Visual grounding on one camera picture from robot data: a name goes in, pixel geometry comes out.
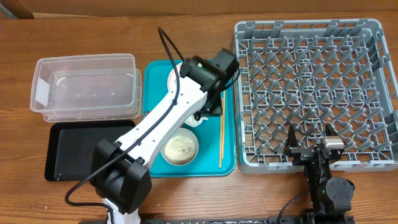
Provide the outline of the white napkin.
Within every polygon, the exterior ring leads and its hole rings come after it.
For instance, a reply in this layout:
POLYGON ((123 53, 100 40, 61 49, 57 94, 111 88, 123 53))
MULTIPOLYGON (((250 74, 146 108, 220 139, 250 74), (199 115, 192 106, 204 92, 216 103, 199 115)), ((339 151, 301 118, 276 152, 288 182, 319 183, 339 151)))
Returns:
POLYGON ((194 115, 191 115, 189 118, 185 120, 185 124, 189 125, 190 127, 197 127, 202 124, 202 122, 208 120, 207 117, 201 117, 199 120, 196 120, 194 115))

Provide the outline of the grey bowl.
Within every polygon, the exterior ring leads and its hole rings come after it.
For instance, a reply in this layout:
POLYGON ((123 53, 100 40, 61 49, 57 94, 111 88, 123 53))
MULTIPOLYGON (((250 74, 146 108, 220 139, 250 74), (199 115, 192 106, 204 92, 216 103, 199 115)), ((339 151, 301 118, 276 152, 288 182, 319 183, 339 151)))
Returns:
POLYGON ((198 154, 199 143, 195 134, 186 128, 178 128, 165 143, 160 153, 173 166, 191 163, 198 154))

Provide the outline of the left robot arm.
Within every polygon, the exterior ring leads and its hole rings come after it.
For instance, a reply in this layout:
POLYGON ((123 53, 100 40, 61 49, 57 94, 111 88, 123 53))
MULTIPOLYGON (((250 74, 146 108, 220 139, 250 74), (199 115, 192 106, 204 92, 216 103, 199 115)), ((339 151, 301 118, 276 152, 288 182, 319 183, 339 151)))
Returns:
POLYGON ((90 184, 107 206, 107 223, 140 223, 138 208, 152 188, 149 170, 161 148, 189 117, 222 115, 221 92, 238 70, 237 56, 226 49, 212 60, 185 59, 176 84, 136 127, 96 145, 90 184))

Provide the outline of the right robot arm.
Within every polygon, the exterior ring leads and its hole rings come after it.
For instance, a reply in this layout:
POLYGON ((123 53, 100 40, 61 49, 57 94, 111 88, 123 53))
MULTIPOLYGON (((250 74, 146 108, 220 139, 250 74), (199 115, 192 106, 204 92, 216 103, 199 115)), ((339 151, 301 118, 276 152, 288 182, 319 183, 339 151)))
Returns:
POLYGON ((341 159, 346 147, 344 140, 330 123, 325 136, 312 148, 301 149, 295 136, 295 126, 289 126, 284 155, 294 166, 302 166, 308 182, 312 207, 301 211, 297 223, 353 223, 346 216, 351 210, 355 186, 348 179, 333 177, 330 164, 341 159))

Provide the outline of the grey dishwasher rack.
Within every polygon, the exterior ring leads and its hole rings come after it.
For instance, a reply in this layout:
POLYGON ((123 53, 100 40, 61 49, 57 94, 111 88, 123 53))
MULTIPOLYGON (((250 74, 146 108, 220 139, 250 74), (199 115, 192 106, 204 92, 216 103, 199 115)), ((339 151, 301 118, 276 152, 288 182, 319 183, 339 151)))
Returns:
POLYGON ((397 78, 376 19, 242 21, 237 164, 245 174, 297 172, 283 148, 319 144, 331 124, 346 143, 334 170, 397 169, 397 78))

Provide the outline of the left wooden chopstick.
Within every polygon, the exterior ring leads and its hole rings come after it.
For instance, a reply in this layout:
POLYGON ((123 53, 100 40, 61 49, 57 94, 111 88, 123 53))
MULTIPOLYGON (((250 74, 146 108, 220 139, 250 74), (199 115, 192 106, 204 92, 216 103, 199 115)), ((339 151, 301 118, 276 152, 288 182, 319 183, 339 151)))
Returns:
POLYGON ((222 148, 223 148, 223 97, 221 97, 221 116, 220 116, 220 145, 219 145, 219 165, 218 167, 222 167, 222 148))

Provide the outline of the wooden chopstick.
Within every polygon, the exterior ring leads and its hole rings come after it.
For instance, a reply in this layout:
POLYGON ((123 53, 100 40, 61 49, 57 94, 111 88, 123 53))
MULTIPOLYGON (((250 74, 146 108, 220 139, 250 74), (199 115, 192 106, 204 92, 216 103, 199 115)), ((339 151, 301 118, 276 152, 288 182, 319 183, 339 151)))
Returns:
POLYGON ((222 158, 224 157, 224 137, 225 137, 225 104, 226 104, 226 93, 223 91, 223 148, 222 148, 222 158))
POLYGON ((220 116, 220 145, 219 145, 219 165, 218 167, 222 167, 222 148, 223 148, 223 97, 221 97, 221 116, 220 116))

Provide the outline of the right wooden chopstick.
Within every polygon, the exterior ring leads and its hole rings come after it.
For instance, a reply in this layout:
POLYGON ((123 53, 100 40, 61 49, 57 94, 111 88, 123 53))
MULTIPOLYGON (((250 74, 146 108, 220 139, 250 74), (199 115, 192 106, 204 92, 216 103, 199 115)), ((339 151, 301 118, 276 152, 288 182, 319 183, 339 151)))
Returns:
POLYGON ((226 93, 223 91, 223 148, 222 148, 222 158, 224 157, 224 137, 225 137, 225 104, 226 104, 226 93))

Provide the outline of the pink plate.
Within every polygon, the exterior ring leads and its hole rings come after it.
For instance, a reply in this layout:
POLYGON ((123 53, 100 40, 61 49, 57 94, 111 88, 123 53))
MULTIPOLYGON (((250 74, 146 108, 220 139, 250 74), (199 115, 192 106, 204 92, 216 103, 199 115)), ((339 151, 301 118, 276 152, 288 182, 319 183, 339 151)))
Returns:
POLYGON ((175 73, 175 70, 173 68, 170 71, 168 79, 167 79, 167 91, 172 91, 172 90, 176 89, 177 75, 180 75, 181 66, 182 66, 182 62, 176 64, 177 74, 175 73))

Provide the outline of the teal serving tray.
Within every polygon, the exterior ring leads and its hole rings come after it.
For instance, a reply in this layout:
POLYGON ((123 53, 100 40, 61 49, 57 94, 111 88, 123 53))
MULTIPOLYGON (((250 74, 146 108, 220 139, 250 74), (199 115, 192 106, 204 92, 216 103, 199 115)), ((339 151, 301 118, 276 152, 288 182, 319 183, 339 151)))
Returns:
MULTIPOLYGON (((171 70, 172 64, 168 60, 156 60, 146 66, 142 107, 144 116, 166 95, 167 79, 171 70)), ((186 124, 183 126, 195 134, 199 143, 198 154, 191 163, 173 166, 162 155, 158 155, 150 170, 150 175, 152 177, 203 177, 224 176, 231 173, 236 165, 233 95, 232 88, 226 90, 223 159, 220 159, 220 118, 210 117, 195 128, 186 124)))

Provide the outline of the white rice leftovers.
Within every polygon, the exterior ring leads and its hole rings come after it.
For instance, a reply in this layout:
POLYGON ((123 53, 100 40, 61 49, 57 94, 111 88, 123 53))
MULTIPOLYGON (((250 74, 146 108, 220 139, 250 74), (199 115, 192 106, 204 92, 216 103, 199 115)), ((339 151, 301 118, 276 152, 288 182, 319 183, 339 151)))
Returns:
POLYGON ((166 144, 164 155, 175 165, 189 163, 195 157, 195 145, 193 141, 184 136, 175 136, 166 144))

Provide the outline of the clear plastic bin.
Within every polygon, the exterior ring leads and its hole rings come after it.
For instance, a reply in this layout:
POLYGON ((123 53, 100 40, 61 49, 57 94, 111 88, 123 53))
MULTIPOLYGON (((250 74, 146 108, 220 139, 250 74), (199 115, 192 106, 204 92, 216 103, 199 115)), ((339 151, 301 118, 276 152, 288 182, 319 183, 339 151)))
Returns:
POLYGON ((30 109, 46 122, 136 119, 141 103, 132 54, 50 57, 35 66, 30 109))

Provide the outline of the black plastic tray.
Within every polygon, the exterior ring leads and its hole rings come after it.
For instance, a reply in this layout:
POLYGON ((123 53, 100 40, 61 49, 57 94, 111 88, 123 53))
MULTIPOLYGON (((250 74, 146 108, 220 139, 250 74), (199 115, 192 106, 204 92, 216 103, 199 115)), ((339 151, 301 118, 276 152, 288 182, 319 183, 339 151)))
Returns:
POLYGON ((81 180, 91 171, 95 146, 114 142, 135 123, 131 120, 56 123, 50 129, 44 177, 49 182, 81 180))

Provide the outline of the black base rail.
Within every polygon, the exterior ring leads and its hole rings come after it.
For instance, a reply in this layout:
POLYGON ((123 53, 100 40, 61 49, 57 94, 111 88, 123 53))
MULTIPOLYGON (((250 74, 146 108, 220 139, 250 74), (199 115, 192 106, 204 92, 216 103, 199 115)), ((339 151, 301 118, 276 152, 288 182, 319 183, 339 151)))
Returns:
MULTIPOLYGON (((105 224, 106 220, 95 220, 91 222, 79 222, 79 224, 105 224)), ((163 219, 144 219, 141 220, 143 224, 277 224, 277 216, 269 216, 268 218, 256 219, 202 219, 202 220, 163 220, 163 219)), ((299 218, 294 216, 282 216, 280 223, 283 224, 298 224, 299 218)), ((354 217, 347 217, 347 223, 354 224, 354 217)))

